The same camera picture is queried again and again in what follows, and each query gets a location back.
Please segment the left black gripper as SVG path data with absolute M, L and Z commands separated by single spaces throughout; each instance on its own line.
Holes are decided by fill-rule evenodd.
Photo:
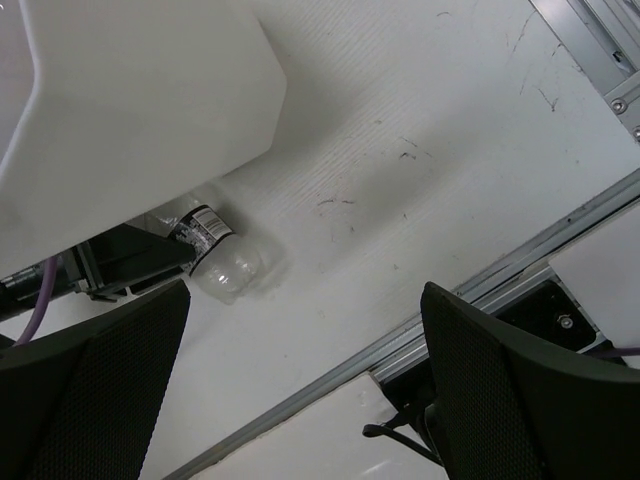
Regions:
M 121 224 L 56 255 L 54 274 L 42 261 L 2 278 L 1 319 L 34 309 L 47 284 L 51 300 L 70 293 L 118 300 L 179 275 L 195 257 L 187 243 Z

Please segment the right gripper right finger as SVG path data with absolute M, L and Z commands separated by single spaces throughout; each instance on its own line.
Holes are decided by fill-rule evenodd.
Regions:
M 473 475 L 444 467 L 448 476 L 638 478 L 638 370 L 572 352 L 481 313 L 475 321 L 504 353 L 520 416 L 535 443 L 537 466 L 520 470 L 509 462 Z

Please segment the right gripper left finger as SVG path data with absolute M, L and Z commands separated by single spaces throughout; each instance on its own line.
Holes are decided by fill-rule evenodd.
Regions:
M 139 477 L 190 308 L 177 280 L 1 350 L 4 479 Z

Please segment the clear bottle black cap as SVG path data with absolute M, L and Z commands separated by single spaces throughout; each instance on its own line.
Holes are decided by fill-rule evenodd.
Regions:
M 145 213 L 143 225 L 192 246 L 196 256 L 182 270 L 201 291 L 227 305 L 266 294 L 286 270 L 278 240 L 214 182 Z

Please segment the white octagonal bin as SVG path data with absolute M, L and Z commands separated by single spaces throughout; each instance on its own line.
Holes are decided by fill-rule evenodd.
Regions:
M 246 1 L 1 5 L 1 272 L 272 145 L 285 74 Z

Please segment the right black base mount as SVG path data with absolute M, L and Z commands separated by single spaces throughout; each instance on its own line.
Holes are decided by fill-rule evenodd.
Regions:
M 367 424 L 366 438 L 387 437 L 451 471 L 473 475 L 514 462 L 537 466 L 535 443 L 513 390 L 499 343 L 481 330 L 481 311 L 434 283 L 421 315 L 428 357 L 387 383 L 397 414 Z

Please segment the aluminium frame rail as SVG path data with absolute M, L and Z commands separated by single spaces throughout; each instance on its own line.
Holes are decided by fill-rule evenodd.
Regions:
M 200 196 L 264 261 L 194 291 L 145 479 L 226 467 L 639 189 L 635 1 L 255 1 L 271 149 Z

